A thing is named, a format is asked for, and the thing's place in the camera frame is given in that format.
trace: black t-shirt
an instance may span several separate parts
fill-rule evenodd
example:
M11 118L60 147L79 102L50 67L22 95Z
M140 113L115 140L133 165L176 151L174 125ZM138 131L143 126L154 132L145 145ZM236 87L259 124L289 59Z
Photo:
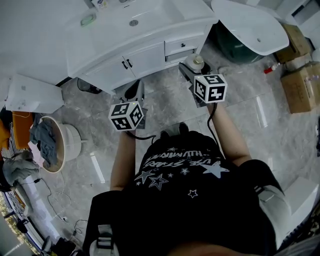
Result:
M92 200L84 249L109 224L120 256L165 256L181 243L206 242L240 253L271 255L273 227L259 206L257 187L280 189L269 167L226 161L207 136L159 139L123 191Z

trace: cardboard box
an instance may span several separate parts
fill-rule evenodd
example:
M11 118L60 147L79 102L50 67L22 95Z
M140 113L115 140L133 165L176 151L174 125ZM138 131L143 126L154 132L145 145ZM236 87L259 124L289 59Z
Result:
M289 46L275 53L280 63L292 61L311 52L308 41L297 26L288 24L282 26L289 38Z
M320 63L310 62L281 78L291 113L309 112L320 104Z
M306 55L300 56L298 58L295 58L294 60L286 62L284 64L284 67L287 71L294 72L312 61L313 60L310 53L307 53Z

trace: cabinet door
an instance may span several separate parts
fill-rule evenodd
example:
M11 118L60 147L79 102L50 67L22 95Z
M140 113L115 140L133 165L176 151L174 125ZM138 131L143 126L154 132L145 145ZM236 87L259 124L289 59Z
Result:
M98 64L79 77L107 93L136 79L122 56Z
M160 42L123 55L135 77L142 78L165 67L165 45Z

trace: white cube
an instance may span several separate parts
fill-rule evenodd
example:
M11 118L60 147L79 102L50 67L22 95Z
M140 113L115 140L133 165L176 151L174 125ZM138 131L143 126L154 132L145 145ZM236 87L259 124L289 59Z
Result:
M222 74L196 75L194 77L194 94L205 103L224 102L227 86Z
M143 118L139 101L112 105L109 112L109 119L119 132L135 130Z

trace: star print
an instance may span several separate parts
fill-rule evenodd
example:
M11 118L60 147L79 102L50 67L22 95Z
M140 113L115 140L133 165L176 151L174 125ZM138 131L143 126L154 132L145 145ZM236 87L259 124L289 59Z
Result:
M221 167L220 161L216 161L213 165L201 164L201 166L206 169L206 171L204 171L204 174L213 174L218 179L221 178L222 172L229 172L228 169Z
M174 148L174 147L168 148L168 151L173 151L173 152L175 152L175 150L177 150L177 148Z
M189 173L189 170L188 170L188 168L182 168L182 171L180 173L187 175L187 173Z
M151 171L152 170L142 171L141 175L136 177L134 180L142 179L142 184L145 184L145 181L149 176L155 175L154 173L151 173Z
M190 196L192 198L197 197L198 196L197 190L196 189L195 190L190 190L188 196Z
M162 184L169 182L165 178L162 178L162 173L158 177L149 177L152 180L149 188L156 186L158 190L161 190Z

